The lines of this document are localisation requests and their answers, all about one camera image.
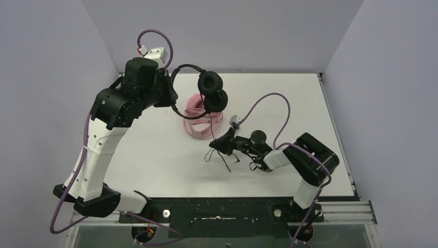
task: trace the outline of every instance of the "headphones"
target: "headphones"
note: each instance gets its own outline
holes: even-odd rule
[[[201,94],[201,100],[203,101],[205,112],[198,116],[187,117],[182,115],[178,111],[175,104],[173,104],[172,109],[175,111],[175,113],[185,119],[195,120],[200,119],[210,113],[222,112],[228,104],[228,95],[224,90],[222,90],[224,82],[216,72],[206,71],[199,66],[191,64],[180,65],[172,72],[172,75],[170,76],[171,84],[174,84],[174,80],[178,72],[182,68],[186,67],[193,68],[200,73],[198,79],[198,89]]]

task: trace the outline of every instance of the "black cable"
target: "black cable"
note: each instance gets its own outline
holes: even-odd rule
[[[216,150],[216,149],[210,148],[210,150],[207,151],[206,155],[204,156],[204,161],[206,161],[206,162],[210,161],[211,155],[213,154],[214,150]]]
[[[201,119],[204,116],[207,115],[207,112],[204,112],[198,116],[194,116],[194,117],[189,117],[189,116],[185,116],[183,114],[181,114],[181,112],[178,111],[177,107],[175,106],[175,104],[171,105],[172,109],[174,110],[175,113],[177,113],[177,115],[181,116],[182,118],[186,119],[186,120],[197,120],[197,119]]]
[[[256,167],[254,167],[254,169],[251,168],[251,165],[252,165],[252,164],[255,164],[255,165],[256,165]],[[253,172],[253,171],[255,171],[257,168],[258,168],[258,166],[257,166],[256,163],[254,163],[254,162],[250,162],[250,163],[249,163],[249,170],[250,170],[250,171]]]
[[[214,137],[214,132],[213,132],[213,118],[211,117],[210,113],[208,114],[208,116],[210,116],[210,129],[211,129],[211,136],[213,136],[213,140],[215,141],[216,138]],[[218,150],[216,150],[216,152],[217,152],[217,154],[219,154],[219,156],[221,157],[222,161],[224,161],[225,166],[227,167],[228,171],[231,173],[231,169],[230,169],[230,167],[228,166],[227,162],[225,161],[224,156],[222,156],[222,154],[221,154]],[[208,160],[206,160],[207,154],[206,154],[205,157],[204,157],[204,160],[205,160],[206,162],[210,161],[210,158],[211,158],[211,154],[210,154],[210,157],[208,158]]]
[[[235,157],[235,158],[237,159],[237,161],[235,161],[235,162],[234,162],[234,164],[235,164],[235,163],[239,163],[239,162],[240,162],[240,159],[239,159],[239,157],[237,157],[237,155],[236,155],[236,154],[234,154],[234,152],[233,152],[232,154],[233,154],[233,155],[234,155],[234,157]]]

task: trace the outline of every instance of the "gray wall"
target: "gray wall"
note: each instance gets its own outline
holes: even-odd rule
[[[437,247],[438,2],[365,0],[323,75],[384,248]]]
[[[94,96],[115,66],[79,0],[0,3],[0,246],[59,247],[49,233]],[[57,227],[71,216],[63,211]]]
[[[141,30],[156,28],[175,48],[171,68],[221,72],[322,72],[363,0],[83,0],[117,68],[138,56]],[[161,47],[146,35],[148,48]]]

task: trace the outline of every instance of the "pink cable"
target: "pink cable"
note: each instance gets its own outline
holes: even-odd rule
[[[184,115],[188,117],[193,117],[198,116],[203,112],[205,112],[203,99],[201,99],[200,94],[194,94],[187,102],[186,109],[184,110]],[[221,123],[223,118],[224,116],[222,112],[219,112],[211,113],[210,115],[206,115],[197,120],[183,119],[184,129],[191,137],[197,140],[207,140],[213,137],[213,135],[219,130],[219,124]],[[203,130],[196,130],[193,128],[193,126],[206,123],[210,125]]]

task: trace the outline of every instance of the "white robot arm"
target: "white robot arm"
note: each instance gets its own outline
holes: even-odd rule
[[[117,145],[134,119],[139,118],[142,111],[151,106],[171,106],[177,114],[184,117],[175,107],[178,99],[173,89],[175,77],[170,77],[163,68],[167,54],[165,49],[154,48],[147,51],[141,46],[138,51],[143,58],[128,61],[125,73],[109,88],[97,94],[87,121],[88,137],[76,166],[65,183],[55,186],[53,190],[58,198],[74,203],[74,209],[83,216],[106,217],[115,210],[140,213],[147,202],[144,194],[111,189],[103,182]],[[228,102],[226,93],[222,90],[222,79],[215,72],[193,67],[201,73],[198,87],[205,95],[204,115],[221,112]]]

